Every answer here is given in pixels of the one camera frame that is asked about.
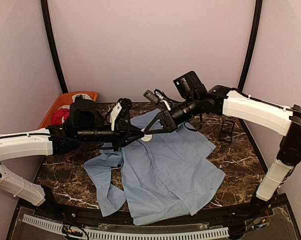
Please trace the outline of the light blue shirt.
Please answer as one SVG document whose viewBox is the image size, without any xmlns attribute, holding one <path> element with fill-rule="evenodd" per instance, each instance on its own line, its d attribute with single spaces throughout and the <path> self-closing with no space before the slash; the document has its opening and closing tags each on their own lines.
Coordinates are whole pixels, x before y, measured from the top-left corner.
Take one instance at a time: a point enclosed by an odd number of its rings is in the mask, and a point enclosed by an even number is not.
<svg viewBox="0 0 301 240">
<path fill-rule="evenodd" d="M 190 124 L 155 134 L 118 150 L 103 150 L 83 167 L 96 187 L 104 217 L 128 204 L 137 226 L 183 215 L 206 206 L 225 173 L 208 160 L 215 145 Z"/>
</svg>

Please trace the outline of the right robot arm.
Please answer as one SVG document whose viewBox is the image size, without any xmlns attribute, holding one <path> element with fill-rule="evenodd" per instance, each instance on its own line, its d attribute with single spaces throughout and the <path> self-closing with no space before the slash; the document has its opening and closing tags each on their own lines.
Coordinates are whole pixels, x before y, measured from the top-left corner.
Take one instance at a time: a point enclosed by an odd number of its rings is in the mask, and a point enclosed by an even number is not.
<svg viewBox="0 0 301 240">
<path fill-rule="evenodd" d="M 256 198 L 245 207 L 250 217 L 258 216 L 265 209 L 265 202 L 301 162 L 300 106 L 277 105 L 222 85 L 207 90 L 193 70 L 173 83 L 184 102 L 158 113 L 145 128 L 145 134 L 171 133 L 192 117 L 215 114 L 245 120 L 282 136 L 274 163 L 256 189 Z"/>
</svg>

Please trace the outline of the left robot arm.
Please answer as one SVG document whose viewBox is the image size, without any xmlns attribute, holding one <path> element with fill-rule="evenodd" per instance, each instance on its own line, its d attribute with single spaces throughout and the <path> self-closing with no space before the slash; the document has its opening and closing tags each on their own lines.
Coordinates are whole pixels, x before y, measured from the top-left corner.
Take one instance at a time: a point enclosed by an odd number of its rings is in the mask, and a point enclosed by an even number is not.
<svg viewBox="0 0 301 240">
<path fill-rule="evenodd" d="M 80 146 L 91 149 L 117 151 L 144 137 L 144 132 L 133 126 L 130 118 L 132 102 L 120 98 L 104 117 L 97 103 L 77 95 L 69 106 L 69 116 L 62 124 L 50 125 L 34 131 L 0 135 L 0 190 L 41 207 L 50 218 L 61 214 L 49 187 L 34 184 L 13 173 L 3 161 L 30 157 L 64 155 Z"/>
</svg>

